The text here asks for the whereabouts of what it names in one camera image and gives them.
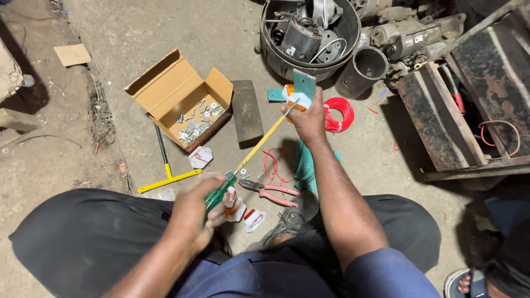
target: blue shirt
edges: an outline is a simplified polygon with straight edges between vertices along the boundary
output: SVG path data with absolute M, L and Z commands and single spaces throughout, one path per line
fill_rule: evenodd
M 168 297 L 335 297 L 318 273 L 282 249 L 278 261 L 260 252 L 240 253 L 222 265 L 194 260 Z M 440 297 L 423 273 L 391 248 L 353 260 L 344 278 L 351 297 Z

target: small white packet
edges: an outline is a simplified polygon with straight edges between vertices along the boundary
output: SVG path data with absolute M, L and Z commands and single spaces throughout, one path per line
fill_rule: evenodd
M 265 221 L 265 212 L 259 212 L 255 209 L 250 210 L 250 212 L 245 215 L 246 232 L 254 232 L 263 221 Z

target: forearm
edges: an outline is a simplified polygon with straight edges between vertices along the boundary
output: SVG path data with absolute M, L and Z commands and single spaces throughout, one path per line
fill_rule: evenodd
M 386 235 L 325 139 L 308 146 L 313 156 L 320 210 L 342 271 L 356 257 L 388 247 Z
M 166 232 L 104 297 L 165 297 L 195 255 L 186 241 Z

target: yellow screwdriver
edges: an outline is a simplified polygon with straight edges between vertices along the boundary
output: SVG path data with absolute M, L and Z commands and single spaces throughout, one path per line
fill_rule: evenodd
M 232 185 L 234 185 L 236 183 L 236 181 L 237 181 L 237 177 L 236 177 L 237 172 L 239 172 L 246 165 L 246 163 L 248 163 L 249 160 L 256 154 L 256 152 L 267 141 L 267 139 L 272 135 L 272 133 L 285 120 L 285 118 L 289 115 L 289 113 L 291 113 L 291 111 L 296 106 L 296 104 L 298 103 L 299 100 L 300 100 L 300 98 L 297 99 L 293 103 L 293 105 L 283 115 L 281 115 L 280 119 L 278 119 L 278 121 L 276 121 L 276 123 L 274 123 L 274 125 L 263 136 L 263 138 L 261 138 L 259 143 L 257 143 L 256 146 L 254 146 L 252 151 L 237 166 L 237 169 L 235 170 L 235 172 L 234 173 L 232 173 L 232 172 L 226 173 L 225 174 L 225 177 L 226 177 L 225 182 L 223 182 L 223 184 L 221 184 L 221 186 L 219 188 L 214 190 L 208 197 L 206 197 L 206 199 L 205 199 L 205 202 L 206 202 L 206 214 L 208 214 L 208 212 L 210 212 L 212 209 L 214 209 L 215 206 L 217 206 L 217 204 L 221 203 L 221 201 L 223 200 L 224 193 L 228 191 L 228 188 L 230 186 L 232 186 Z

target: black handle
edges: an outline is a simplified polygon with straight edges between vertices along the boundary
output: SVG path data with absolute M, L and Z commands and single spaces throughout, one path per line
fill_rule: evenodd
M 160 145 L 160 150 L 162 151 L 162 158 L 164 159 L 164 164 L 167 164 L 167 156 L 165 155 L 164 141 L 162 141 L 162 134 L 160 133 L 160 128 L 155 123 L 156 137 L 158 138 L 158 144 Z

